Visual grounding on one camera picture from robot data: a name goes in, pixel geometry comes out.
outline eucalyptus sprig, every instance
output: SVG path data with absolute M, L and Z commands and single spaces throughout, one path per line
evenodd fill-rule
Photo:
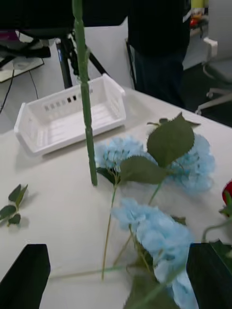
M 21 220 L 21 215 L 19 213 L 19 206 L 22 202 L 23 196 L 28 188 L 28 185 L 22 187 L 22 185 L 18 185 L 8 196 L 9 204 L 4 206 L 0 210 L 0 221 L 8 220 L 7 226 L 11 224 L 18 225 Z

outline white plastic basket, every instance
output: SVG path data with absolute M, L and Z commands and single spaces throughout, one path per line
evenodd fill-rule
M 108 75 L 89 82 L 93 135 L 125 123 L 125 91 Z M 44 155 L 85 140 L 81 89 L 75 86 L 30 103 L 23 103 L 14 127 L 29 155 Z

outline desk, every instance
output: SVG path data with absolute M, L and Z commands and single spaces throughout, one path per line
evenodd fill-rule
M 100 135 L 95 141 L 133 135 L 145 142 L 147 121 L 173 118 L 181 111 L 133 90 L 126 92 L 126 126 Z M 183 115 L 202 124 L 195 131 L 203 134 L 212 146 L 217 163 L 215 183 L 209 192 L 197 197 L 164 187 L 156 204 L 170 214 L 186 216 L 199 240 L 206 226 L 225 220 L 218 210 L 223 205 L 221 190 L 232 177 L 232 129 L 187 111 Z M 0 145 L 0 204 L 6 205 L 9 192 L 19 183 L 29 184 L 29 196 L 21 206 L 21 227 L 0 226 L 0 280 L 27 243 L 47 244 L 51 266 L 55 268 L 53 274 L 101 268 L 112 186 L 102 176 L 98 177 L 98 187 L 91 185 L 85 143 L 33 159 L 26 157 L 12 131 L 0 136 Z M 143 185 L 129 183 L 117 192 L 115 205 L 120 196 L 134 196 L 146 202 L 151 192 Z M 228 229 L 213 231 L 209 238 L 228 241 L 229 234 L 232 235 Z M 107 265 L 112 264 L 127 237 L 113 220 Z M 127 259 L 131 261 L 132 256 L 133 250 L 128 252 Z M 50 280 L 41 309 L 120 309 L 130 292 L 130 283 L 126 272 L 109 273 L 104 282 L 100 275 Z

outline hydrangea leaf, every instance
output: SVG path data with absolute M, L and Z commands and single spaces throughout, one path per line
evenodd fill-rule
M 168 118 L 160 118 L 159 123 L 162 125 L 162 124 L 164 124 L 164 123 L 167 122 L 167 121 L 169 121 Z M 196 122 L 192 122 L 192 121 L 189 121 L 189 120 L 186 120 L 186 119 L 185 119 L 185 121 L 186 121 L 188 124 L 190 124 L 192 128 L 195 128 L 195 127 L 201 125 L 201 124 L 198 124 L 198 123 L 196 123 Z
M 159 126 L 159 125 L 164 124 L 167 121 L 169 121 L 168 118 L 160 118 L 159 123 L 157 123 L 157 122 L 148 122 L 147 125 Z M 201 125 L 201 124 L 198 124 L 196 122 L 189 121 L 189 120 L 185 120 L 185 121 L 188 124 L 190 124 L 193 129 Z
M 158 184 L 167 176 L 167 171 L 142 156 L 132 156 L 120 165 L 121 180 L 137 183 Z
M 0 210 L 0 220 L 10 217 L 16 212 L 16 207 L 13 205 L 7 205 Z
M 201 125 L 201 124 L 198 124 L 198 123 L 196 123 L 196 122 L 189 121 L 189 120 L 186 120 L 186 122 L 187 122 L 188 124 L 190 124 L 191 127 L 192 127 L 193 129 L 194 129 L 195 127 L 198 127 L 198 126 Z
M 19 184 L 18 187 L 16 187 L 8 196 L 8 199 L 9 201 L 11 202 L 16 202 L 18 196 L 19 196 L 19 193 L 21 191 L 21 185 Z
M 20 220 L 21 220 L 21 215 L 17 213 L 8 220 L 8 226 L 10 226 L 11 224 L 19 224 Z
M 108 171 L 108 169 L 97 168 L 97 173 L 105 177 L 110 183 L 115 185 L 115 177 L 112 173 Z
M 172 218 L 173 218 L 176 222 L 178 222 L 178 223 L 180 223 L 180 224 L 182 224 L 182 225 L 187 225 L 187 224 L 186 224 L 186 217 L 176 217 L 176 216 L 172 216 Z
M 162 125 L 168 121 L 168 118 L 160 118 L 159 123 Z
M 135 276 L 133 279 L 130 295 L 124 305 L 124 309 L 131 309 L 141 299 L 145 298 L 152 290 L 159 286 L 159 282 L 155 278 L 147 276 Z M 168 295 L 167 290 L 161 291 L 156 298 L 146 302 L 143 309 L 179 309 L 178 305 Z
M 148 137 L 147 151 L 162 168 L 186 154 L 194 145 L 194 133 L 180 113 L 155 129 Z
M 19 207 L 27 188 L 28 188 L 28 184 L 20 191 L 20 193 L 19 193 L 19 195 L 18 195 L 18 197 L 15 201 L 15 204 L 16 204 L 17 207 Z

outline person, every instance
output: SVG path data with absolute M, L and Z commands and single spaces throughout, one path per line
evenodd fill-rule
M 191 0 L 131 0 L 128 13 L 136 90 L 179 107 L 190 15 Z

